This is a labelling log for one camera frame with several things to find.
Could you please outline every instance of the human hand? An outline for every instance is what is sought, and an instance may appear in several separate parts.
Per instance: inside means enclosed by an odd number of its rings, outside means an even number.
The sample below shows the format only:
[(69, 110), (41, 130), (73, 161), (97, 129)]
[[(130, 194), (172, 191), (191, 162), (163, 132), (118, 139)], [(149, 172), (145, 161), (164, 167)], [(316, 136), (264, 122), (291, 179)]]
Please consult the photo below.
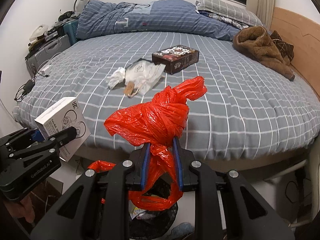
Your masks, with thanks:
[(32, 207), (30, 195), (27, 195), (18, 203), (4, 200), (4, 205), (14, 218), (24, 217), (28, 223), (32, 223), (35, 220), (35, 212)]

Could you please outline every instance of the wooden headboard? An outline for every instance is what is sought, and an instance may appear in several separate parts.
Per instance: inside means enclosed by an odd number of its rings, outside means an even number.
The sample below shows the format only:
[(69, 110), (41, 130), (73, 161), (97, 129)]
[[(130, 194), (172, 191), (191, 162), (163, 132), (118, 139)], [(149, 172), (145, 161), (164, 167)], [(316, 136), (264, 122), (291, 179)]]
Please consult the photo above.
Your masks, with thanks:
[(271, 30), (294, 45), (291, 64), (320, 99), (320, 25), (300, 14), (275, 7)]

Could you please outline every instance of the gray suitcase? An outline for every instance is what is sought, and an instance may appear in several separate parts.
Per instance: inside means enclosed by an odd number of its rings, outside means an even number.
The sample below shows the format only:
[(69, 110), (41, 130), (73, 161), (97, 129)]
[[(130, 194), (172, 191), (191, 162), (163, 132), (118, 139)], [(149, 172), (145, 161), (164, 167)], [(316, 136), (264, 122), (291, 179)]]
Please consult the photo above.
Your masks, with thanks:
[(30, 76), (34, 77), (35, 72), (39, 71), (53, 56), (55, 56), (57, 53), (63, 52), (69, 47), (70, 42), (68, 35), (56, 38), (41, 47), (39, 51), (26, 60), (26, 65)]

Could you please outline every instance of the blue gripper pad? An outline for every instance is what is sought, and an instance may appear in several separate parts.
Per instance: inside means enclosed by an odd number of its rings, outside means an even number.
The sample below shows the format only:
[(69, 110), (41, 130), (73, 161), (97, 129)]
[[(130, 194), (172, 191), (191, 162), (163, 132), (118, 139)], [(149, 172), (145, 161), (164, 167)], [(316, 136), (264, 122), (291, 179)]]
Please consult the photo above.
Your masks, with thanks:
[(179, 190), (182, 190), (183, 187), (183, 179), (182, 179), (182, 165), (181, 165), (181, 160), (180, 160), (180, 155), (179, 155), (179, 146), (180, 143), (177, 142), (178, 138), (174, 137), (172, 140), (172, 154), (173, 154), (173, 158), (174, 158), (174, 167), (176, 170), (176, 179), (177, 179), (177, 183), (179, 186)]
[(147, 144), (146, 153), (144, 155), (143, 164), (141, 167), (141, 190), (144, 190), (148, 180), (150, 164), (150, 143)]
[(41, 132), (37, 130), (34, 135), (32, 136), (33, 141), (35, 142), (43, 142), (44, 137), (42, 136)]

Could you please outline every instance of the dark box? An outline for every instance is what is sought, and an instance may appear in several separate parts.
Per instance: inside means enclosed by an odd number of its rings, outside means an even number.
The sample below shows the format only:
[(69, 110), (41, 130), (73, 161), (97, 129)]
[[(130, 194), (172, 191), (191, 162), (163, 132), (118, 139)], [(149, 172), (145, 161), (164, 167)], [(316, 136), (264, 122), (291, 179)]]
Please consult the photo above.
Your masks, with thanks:
[(165, 64), (164, 71), (170, 74), (177, 73), (182, 69), (199, 61), (199, 51), (178, 45), (163, 49), (152, 54), (152, 62)]

